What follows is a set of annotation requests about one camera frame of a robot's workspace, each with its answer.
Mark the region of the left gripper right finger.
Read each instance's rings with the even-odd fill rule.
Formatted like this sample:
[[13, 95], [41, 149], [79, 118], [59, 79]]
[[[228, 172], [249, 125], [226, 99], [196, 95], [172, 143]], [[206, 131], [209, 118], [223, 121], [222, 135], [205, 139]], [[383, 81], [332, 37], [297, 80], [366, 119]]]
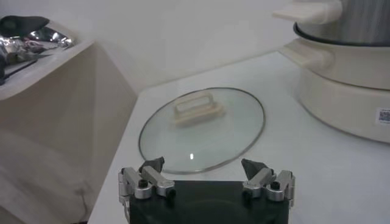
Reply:
[[241, 165], [247, 177], [243, 182], [243, 198], [250, 203], [263, 194], [273, 202], [287, 201], [294, 206], [296, 178], [290, 170], [276, 173], [265, 163], [242, 159]]

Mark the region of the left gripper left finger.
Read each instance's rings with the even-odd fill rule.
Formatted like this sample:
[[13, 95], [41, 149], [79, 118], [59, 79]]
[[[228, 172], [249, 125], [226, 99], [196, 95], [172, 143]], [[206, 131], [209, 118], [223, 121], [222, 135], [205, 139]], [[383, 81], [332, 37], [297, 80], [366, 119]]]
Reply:
[[119, 202], [129, 204], [130, 197], [147, 200], [152, 192], [167, 200], [176, 196], [175, 182], [166, 179], [162, 174], [165, 163], [164, 157], [145, 161], [138, 170], [133, 167], [124, 167], [118, 173]]

